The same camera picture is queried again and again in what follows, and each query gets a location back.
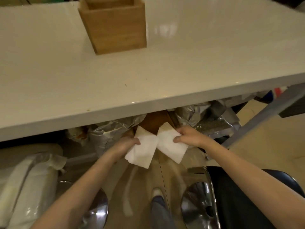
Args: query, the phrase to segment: stack of napkins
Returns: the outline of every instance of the stack of napkins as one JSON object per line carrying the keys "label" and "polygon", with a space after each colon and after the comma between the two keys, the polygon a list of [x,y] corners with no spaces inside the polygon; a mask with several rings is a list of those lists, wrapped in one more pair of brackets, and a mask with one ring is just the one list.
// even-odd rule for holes
{"label": "stack of napkins", "polygon": [[135,137],[139,138],[141,144],[134,145],[125,159],[131,164],[148,169],[158,144],[158,137],[141,126],[138,126]]}
{"label": "stack of napkins", "polygon": [[141,145],[134,145],[126,154],[125,159],[134,165],[149,168],[156,148],[167,155],[178,164],[181,162],[188,145],[184,143],[174,143],[173,139],[181,136],[168,122],[164,123],[158,130],[158,135],[154,135],[141,126],[135,133]]}

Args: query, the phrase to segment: shoe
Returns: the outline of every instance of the shoe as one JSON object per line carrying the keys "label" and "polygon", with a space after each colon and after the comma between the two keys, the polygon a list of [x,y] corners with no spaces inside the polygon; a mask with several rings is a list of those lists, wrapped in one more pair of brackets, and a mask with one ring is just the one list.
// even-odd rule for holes
{"label": "shoe", "polygon": [[162,190],[161,190],[160,188],[154,188],[154,189],[152,190],[152,199],[153,199],[155,196],[161,196],[161,197],[164,199]]}

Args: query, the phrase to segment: leg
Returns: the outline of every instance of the leg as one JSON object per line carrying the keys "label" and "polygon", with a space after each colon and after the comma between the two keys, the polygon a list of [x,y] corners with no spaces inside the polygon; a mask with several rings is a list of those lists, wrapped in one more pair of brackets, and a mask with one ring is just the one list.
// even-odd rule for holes
{"label": "leg", "polygon": [[255,128],[258,124],[264,122],[270,117],[279,114],[284,109],[288,108],[294,102],[305,95],[305,83],[295,84],[283,92],[276,100],[268,104],[263,110],[249,120],[237,132],[227,139],[222,146],[229,148],[233,143],[241,139],[247,132]]}
{"label": "leg", "polygon": [[166,209],[162,192],[158,188],[152,191],[151,224],[152,229],[176,229],[173,218]]}

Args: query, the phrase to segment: person's right arm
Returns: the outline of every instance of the person's right arm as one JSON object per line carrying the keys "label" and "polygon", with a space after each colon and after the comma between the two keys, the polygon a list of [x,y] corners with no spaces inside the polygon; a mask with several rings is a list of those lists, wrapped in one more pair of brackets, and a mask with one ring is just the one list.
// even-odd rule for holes
{"label": "person's right arm", "polygon": [[174,142],[204,149],[277,229],[305,228],[305,198],[192,127],[177,131]]}

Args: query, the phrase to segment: white table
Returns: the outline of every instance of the white table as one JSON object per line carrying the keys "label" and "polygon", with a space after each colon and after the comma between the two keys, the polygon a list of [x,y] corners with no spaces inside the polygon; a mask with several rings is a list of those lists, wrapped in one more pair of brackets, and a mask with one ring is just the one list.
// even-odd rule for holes
{"label": "white table", "polygon": [[96,56],[78,3],[0,8],[0,141],[305,82],[305,14],[145,0],[145,49]]}

